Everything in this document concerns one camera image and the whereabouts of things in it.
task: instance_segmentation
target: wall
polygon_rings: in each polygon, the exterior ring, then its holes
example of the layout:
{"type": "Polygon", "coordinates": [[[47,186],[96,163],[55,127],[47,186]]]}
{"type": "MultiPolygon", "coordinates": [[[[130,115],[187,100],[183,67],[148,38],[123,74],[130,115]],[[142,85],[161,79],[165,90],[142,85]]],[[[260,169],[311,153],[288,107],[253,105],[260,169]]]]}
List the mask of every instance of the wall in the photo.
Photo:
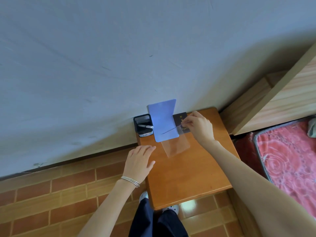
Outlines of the wall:
{"type": "Polygon", "coordinates": [[[316,0],[0,0],[0,176],[135,143],[132,118],[222,108],[316,41],[316,0]]]}

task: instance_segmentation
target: orange wooden tabletop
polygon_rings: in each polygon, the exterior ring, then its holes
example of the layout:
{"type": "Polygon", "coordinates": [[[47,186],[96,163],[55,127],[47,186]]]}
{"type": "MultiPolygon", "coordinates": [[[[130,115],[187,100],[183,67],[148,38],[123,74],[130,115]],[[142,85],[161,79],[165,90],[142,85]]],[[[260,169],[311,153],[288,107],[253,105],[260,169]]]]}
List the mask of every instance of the orange wooden tabletop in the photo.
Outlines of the orange wooden tabletop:
{"type": "MultiPolygon", "coordinates": [[[[214,138],[239,158],[215,107],[199,111],[213,124],[214,138]]],[[[185,133],[190,148],[168,158],[154,135],[137,137],[139,145],[156,146],[149,161],[156,163],[146,179],[149,200],[154,210],[214,194],[231,188],[231,184],[213,157],[185,133]]]]}

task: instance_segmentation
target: tiled floor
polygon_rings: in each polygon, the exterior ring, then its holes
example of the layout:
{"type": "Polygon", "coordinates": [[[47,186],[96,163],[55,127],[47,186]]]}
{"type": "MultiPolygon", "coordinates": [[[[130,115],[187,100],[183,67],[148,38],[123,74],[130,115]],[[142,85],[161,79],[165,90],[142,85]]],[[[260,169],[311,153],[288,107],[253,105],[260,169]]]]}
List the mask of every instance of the tiled floor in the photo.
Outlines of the tiled floor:
{"type": "MultiPolygon", "coordinates": [[[[0,237],[77,236],[121,177],[128,151],[0,182],[0,237]]],[[[111,236],[128,236],[144,190],[132,193],[111,236]]],[[[179,218],[191,237],[243,236],[226,192],[182,203],[179,218]]]]}

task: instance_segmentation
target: transparent plastic sheet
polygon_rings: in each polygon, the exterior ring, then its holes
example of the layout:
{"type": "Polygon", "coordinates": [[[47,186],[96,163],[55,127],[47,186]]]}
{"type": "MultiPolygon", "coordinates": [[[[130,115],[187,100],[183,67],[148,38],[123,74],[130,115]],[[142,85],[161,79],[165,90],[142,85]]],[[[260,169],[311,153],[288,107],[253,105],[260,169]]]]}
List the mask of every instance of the transparent plastic sheet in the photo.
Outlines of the transparent plastic sheet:
{"type": "Polygon", "coordinates": [[[161,142],[168,157],[175,156],[190,148],[190,143],[182,131],[182,126],[177,126],[177,131],[179,137],[161,142]]]}

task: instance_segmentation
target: shoe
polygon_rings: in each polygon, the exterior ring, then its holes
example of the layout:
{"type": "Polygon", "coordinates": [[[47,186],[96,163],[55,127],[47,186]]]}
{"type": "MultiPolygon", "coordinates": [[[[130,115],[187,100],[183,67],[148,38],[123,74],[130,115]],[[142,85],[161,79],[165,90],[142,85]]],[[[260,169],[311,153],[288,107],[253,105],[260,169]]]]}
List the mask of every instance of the shoe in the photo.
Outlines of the shoe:
{"type": "Polygon", "coordinates": [[[140,195],[139,202],[141,202],[144,198],[148,199],[148,192],[145,191],[140,195]]]}
{"type": "Polygon", "coordinates": [[[165,212],[166,210],[174,211],[174,212],[176,212],[177,215],[179,214],[179,206],[177,204],[172,205],[172,206],[168,206],[167,208],[163,208],[162,212],[165,212]]]}

